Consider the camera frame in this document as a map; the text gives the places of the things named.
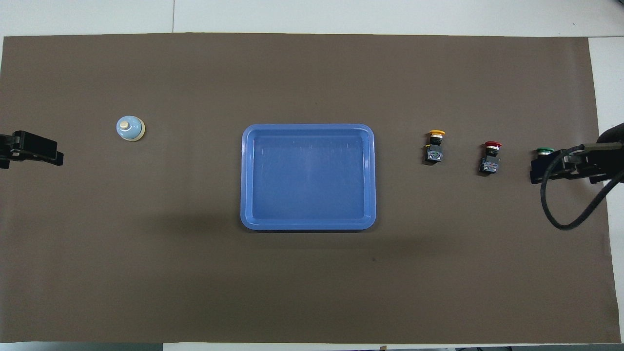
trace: brown tabletop surface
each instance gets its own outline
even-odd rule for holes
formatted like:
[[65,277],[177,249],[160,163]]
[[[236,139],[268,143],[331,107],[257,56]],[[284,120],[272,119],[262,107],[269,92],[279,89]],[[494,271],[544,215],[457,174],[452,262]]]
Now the brown tabletop surface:
[[[0,172],[2,342],[620,341],[606,205],[562,232],[529,182],[536,147],[598,136],[585,38],[7,37],[0,91],[0,132],[65,154]],[[241,135],[261,123],[368,125],[376,223],[246,229]],[[600,187],[548,200],[567,221]]]

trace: black cable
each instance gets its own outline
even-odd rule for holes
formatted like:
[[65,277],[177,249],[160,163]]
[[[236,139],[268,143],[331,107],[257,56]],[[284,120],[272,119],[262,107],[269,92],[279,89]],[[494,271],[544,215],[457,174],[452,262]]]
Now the black cable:
[[611,191],[611,189],[613,189],[622,179],[624,179],[624,169],[622,169],[611,179],[609,184],[607,184],[605,187],[603,187],[600,190],[600,192],[592,199],[592,201],[589,203],[589,205],[587,205],[585,210],[583,210],[583,212],[581,212],[581,214],[575,220],[573,220],[572,222],[568,224],[561,224],[557,222],[555,217],[553,217],[553,215],[550,213],[550,210],[548,209],[548,204],[546,203],[546,183],[548,182],[548,177],[550,177],[552,170],[555,168],[555,166],[559,163],[561,159],[563,159],[565,156],[568,156],[575,151],[584,150],[584,149],[585,149],[584,145],[578,145],[578,146],[571,147],[567,150],[562,151],[548,165],[548,167],[546,168],[546,171],[544,172],[544,178],[542,179],[542,186],[540,187],[540,200],[542,201],[542,208],[544,210],[544,214],[546,214],[546,218],[548,218],[548,220],[550,221],[550,223],[552,223],[552,225],[554,225],[556,228],[561,229],[561,230],[574,229],[578,227],[581,223],[583,223],[587,219],[587,217],[589,217],[589,215],[592,214],[592,212],[596,209],[596,207],[598,207],[598,205],[607,196],[607,194]]

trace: tray rim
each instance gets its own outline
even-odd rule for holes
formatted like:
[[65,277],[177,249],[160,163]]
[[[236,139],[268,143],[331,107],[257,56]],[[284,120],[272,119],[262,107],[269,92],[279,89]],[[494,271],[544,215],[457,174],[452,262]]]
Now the tray rim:
[[[249,138],[255,131],[267,130],[360,130],[366,133],[368,143],[363,147],[369,147],[369,162],[364,165],[364,178],[368,178],[369,213],[364,213],[362,219],[355,220],[301,220],[299,223],[255,222],[251,209],[248,208],[248,197],[253,197],[253,186],[248,187],[247,178],[253,167],[248,167],[248,144]],[[240,219],[243,225],[251,230],[364,230],[370,228],[377,219],[377,195],[375,175],[375,140],[373,130],[366,124],[360,123],[325,123],[325,124],[252,124],[243,132],[241,143],[241,194],[240,194]]]

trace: white table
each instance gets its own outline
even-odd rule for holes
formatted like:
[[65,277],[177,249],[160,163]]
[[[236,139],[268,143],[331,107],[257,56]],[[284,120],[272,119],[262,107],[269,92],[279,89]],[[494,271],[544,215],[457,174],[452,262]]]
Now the white table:
[[[163,32],[590,37],[599,131],[624,122],[624,5],[614,0],[0,0],[0,41],[4,36]],[[615,187],[607,203],[620,333],[624,335],[624,185]],[[165,344],[165,350],[379,346],[202,343]],[[388,345],[389,349],[453,346]]]

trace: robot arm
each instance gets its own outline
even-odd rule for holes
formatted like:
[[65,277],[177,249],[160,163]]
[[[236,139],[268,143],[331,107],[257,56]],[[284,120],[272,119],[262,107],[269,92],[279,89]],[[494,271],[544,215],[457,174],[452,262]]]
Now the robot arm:
[[[549,179],[578,179],[589,177],[591,183],[611,179],[585,210],[569,224],[555,220],[546,202]],[[624,123],[605,131],[595,144],[581,144],[538,156],[531,161],[531,183],[541,184],[540,198],[546,218],[558,229],[578,227],[598,207],[598,204],[618,183],[624,182]]]
[[8,169],[10,161],[44,161],[63,165],[63,153],[56,151],[56,141],[33,133],[16,131],[11,136],[0,134],[0,169]]

